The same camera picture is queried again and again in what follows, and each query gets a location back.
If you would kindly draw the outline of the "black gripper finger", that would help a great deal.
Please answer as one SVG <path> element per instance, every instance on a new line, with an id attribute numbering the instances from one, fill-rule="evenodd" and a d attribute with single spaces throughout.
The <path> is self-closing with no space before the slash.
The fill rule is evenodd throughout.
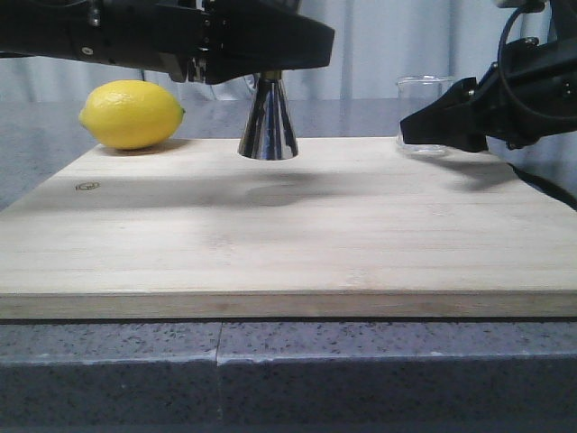
<path id="1" fill-rule="evenodd" d="M 206 11 L 211 19 L 207 84 L 330 63 L 334 29 L 299 14 L 287 1 L 212 1 Z"/>

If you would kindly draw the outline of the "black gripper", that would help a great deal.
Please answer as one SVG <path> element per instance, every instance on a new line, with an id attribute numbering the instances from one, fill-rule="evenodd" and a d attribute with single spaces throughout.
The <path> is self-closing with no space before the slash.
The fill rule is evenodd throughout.
<path id="1" fill-rule="evenodd" d="M 488 150 L 488 137 L 521 149 L 543 137 L 574 132 L 576 40 L 505 43 L 476 87 L 475 78 L 453 82 L 434 103 L 399 121 L 405 143 L 477 153 Z"/>
<path id="2" fill-rule="evenodd" d="M 207 46 L 209 15 L 193 1 L 3 1 L 1 52 L 188 78 Z"/>

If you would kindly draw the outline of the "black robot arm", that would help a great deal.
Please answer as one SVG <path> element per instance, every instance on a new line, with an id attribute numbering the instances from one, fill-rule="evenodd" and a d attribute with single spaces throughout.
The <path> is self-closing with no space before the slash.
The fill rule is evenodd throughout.
<path id="1" fill-rule="evenodd" d="M 544 1 L 512 4 L 497 59 L 480 78 L 455 82 L 431 105 L 401 120 L 404 142 L 440 144 L 465 152 L 487 150 L 488 138 L 523 149 L 541 138 L 576 129 L 576 3 L 552 1 L 555 38 L 509 41 L 521 14 L 540 13 Z"/>

